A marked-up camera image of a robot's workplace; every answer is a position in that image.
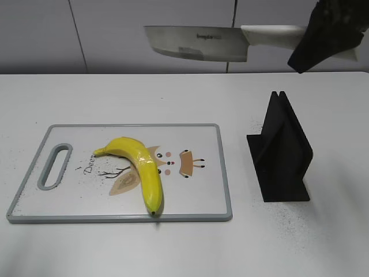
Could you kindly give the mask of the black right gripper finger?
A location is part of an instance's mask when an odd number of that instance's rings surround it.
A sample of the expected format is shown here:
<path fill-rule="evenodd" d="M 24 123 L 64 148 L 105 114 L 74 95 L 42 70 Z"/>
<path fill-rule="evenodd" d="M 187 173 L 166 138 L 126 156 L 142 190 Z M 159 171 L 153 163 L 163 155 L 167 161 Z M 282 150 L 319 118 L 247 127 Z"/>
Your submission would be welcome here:
<path fill-rule="evenodd" d="M 333 55 L 353 50 L 362 40 L 362 1 L 318 1 L 287 64 L 304 73 Z"/>

